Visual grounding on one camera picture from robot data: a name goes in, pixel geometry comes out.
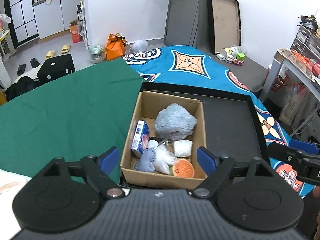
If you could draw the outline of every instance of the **human hand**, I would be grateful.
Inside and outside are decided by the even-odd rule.
[[[320,197],[320,187],[315,187],[313,189],[313,195],[315,197]],[[320,213],[317,216],[317,223],[318,223],[317,232],[313,240],[320,240]]]

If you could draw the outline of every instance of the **orange package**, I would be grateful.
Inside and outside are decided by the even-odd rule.
[[[113,60],[124,56],[126,46],[127,41],[125,37],[121,36],[119,33],[116,35],[110,34],[106,46],[107,60]]]

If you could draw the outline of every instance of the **yellow slipper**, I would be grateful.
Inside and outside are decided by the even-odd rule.
[[[69,52],[69,51],[70,51],[70,48],[71,48],[71,45],[70,45],[70,44],[63,45],[63,46],[62,46],[61,53],[64,54],[64,53]]]
[[[45,59],[52,58],[52,57],[54,57],[55,54],[56,54],[55,50],[50,50],[50,51],[48,51],[47,55],[45,56]]]

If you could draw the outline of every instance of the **white plastic bag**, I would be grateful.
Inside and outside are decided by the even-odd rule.
[[[163,143],[156,148],[156,159],[152,163],[155,170],[164,174],[171,175],[169,166],[176,164],[178,159],[169,152]]]
[[[134,54],[138,52],[144,52],[147,50],[148,47],[148,42],[146,40],[137,40],[133,45],[132,45],[132,52]]]
[[[11,18],[4,13],[0,14],[0,19],[5,23],[11,23]]]

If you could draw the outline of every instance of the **gray plush toy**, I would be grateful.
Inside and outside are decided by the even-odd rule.
[[[145,150],[140,157],[140,160],[136,163],[134,170],[135,171],[144,171],[144,172],[154,172],[155,168],[153,162],[156,158],[155,148],[150,148]]]
[[[171,104],[161,110],[155,122],[155,130],[160,138],[183,140],[193,133],[197,119],[178,104]]]

